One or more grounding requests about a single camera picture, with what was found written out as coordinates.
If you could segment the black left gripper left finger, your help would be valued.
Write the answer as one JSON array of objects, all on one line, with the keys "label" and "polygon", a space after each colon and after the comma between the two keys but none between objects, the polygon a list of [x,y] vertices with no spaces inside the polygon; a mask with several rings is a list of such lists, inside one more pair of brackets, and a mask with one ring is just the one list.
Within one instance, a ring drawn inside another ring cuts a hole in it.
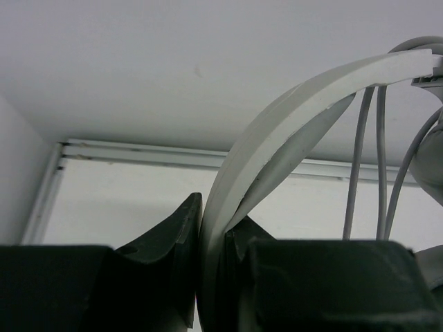
[{"label": "black left gripper left finger", "polygon": [[2,246],[2,331],[187,331],[202,196],[108,246]]}]

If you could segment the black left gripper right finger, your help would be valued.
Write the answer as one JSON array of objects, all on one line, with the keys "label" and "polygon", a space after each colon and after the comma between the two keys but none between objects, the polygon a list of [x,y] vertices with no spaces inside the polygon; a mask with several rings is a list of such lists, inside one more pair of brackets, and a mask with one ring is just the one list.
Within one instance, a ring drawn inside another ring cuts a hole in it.
[{"label": "black left gripper right finger", "polygon": [[417,256],[391,241],[275,239],[250,218],[224,238],[219,331],[441,331]]}]

